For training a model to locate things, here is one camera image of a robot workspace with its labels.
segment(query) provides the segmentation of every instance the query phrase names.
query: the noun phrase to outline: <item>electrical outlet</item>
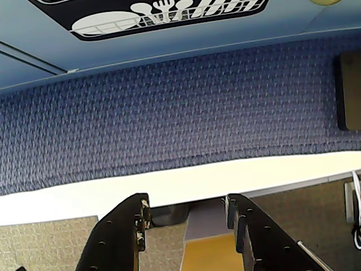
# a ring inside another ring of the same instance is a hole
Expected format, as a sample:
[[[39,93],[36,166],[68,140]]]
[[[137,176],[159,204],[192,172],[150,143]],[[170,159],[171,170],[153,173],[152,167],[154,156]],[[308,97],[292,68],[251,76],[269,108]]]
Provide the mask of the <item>electrical outlet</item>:
[[[353,182],[345,182],[345,207],[346,207],[346,222],[354,223],[354,191],[355,185]]]

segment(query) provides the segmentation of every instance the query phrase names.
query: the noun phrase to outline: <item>metal rod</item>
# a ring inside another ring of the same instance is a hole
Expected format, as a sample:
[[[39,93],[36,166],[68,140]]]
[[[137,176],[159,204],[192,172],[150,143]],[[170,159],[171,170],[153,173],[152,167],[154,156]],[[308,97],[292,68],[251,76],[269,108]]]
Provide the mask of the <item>metal rod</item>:
[[[301,247],[323,270],[333,271],[323,260],[321,260],[316,254],[314,254],[310,249],[308,249],[302,241],[297,242],[298,246]]]

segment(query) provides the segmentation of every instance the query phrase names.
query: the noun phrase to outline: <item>white utensil drawing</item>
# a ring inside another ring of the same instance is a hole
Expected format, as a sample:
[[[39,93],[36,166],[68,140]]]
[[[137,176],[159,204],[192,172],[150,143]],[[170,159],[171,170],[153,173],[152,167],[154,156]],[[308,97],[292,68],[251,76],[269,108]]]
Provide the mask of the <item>white utensil drawing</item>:
[[[140,16],[127,11],[92,14],[77,20],[72,30],[79,34],[101,35],[120,32],[138,25]]]
[[[168,11],[174,6],[174,0],[159,0],[153,2],[153,7],[163,12],[163,23],[169,23]]]
[[[248,11],[248,10],[250,10],[256,3],[257,3],[257,0],[249,1],[248,4],[247,4],[247,6],[244,8],[243,11]]]
[[[186,8],[192,6],[193,0],[180,0],[179,2],[175,3],[175,7],[177,8],[177,13],[173,17],[172,21],[178,21],[182,19],[182,11]]]
[[[135,3],[130,6],[130,9],[136,13],[141,13],[152,20],[154,24],[159,24],[160,21],[155,15],[152,15],[153,7],[148,3]]]
[[[204,9],[211,3],[212,0],[202,0],[199,5],[198,8],[196,8],[196,10],[193,12],[191,18],[196,18],[199,17],[203,14]]]
[[[226,12],[231,12],[232,10],[234,10],[234,8],[237,6],[237,4],[240,2],[241,0],[232,0],[232,2],[228,3],[227,8],[224,10],[224,13]],[[243,7],[244,2],[241,2],[241,6],[238,8],[238,10],[241,10],[241,8]]]
[[[219,4],[223,4],[226,0],[215,0],[214,3],[212,4],[212,6],[208,9],[208,11],[205,13],[205,16],[209,16],[209,15],[213,15],[215,14],[215,12],[217,10],[219,10],[219,8],[222,5]]]

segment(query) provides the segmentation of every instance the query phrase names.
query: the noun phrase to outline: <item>dish rack graphic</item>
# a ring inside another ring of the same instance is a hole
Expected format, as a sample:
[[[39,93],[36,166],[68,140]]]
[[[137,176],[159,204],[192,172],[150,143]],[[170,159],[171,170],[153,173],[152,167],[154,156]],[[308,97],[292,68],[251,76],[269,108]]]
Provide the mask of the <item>dish rack graphic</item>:
[[[249,11],[256,11],[262,7],[266,0],[238,0],[226,2],[222,4],[213,4],[200,7],[190,7],[184,10],[174,10],[163,13],[149,14],[144,16],[135,16],[134,18],[127,18],[118,21],[109,21],[103,24],[89,25],[82,28],[73,28],[69,30],[72,33],[77,33],[80,36],[99,37],[111,33],[124,32],[127,30],[134,30],[136,28],[148,28],[155,25],[164,25],[178,23],[181,21],[190,21],[200,18],[210,18],[220,15],[240,14]]]

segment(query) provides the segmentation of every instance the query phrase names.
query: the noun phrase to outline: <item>black box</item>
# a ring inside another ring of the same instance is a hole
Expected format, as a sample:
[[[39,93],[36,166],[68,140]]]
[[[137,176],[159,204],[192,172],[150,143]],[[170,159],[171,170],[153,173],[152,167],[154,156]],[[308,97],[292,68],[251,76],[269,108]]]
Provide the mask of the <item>black box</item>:
[[[338,127],[361,130],[361,52],[342,53],[334,67]]]

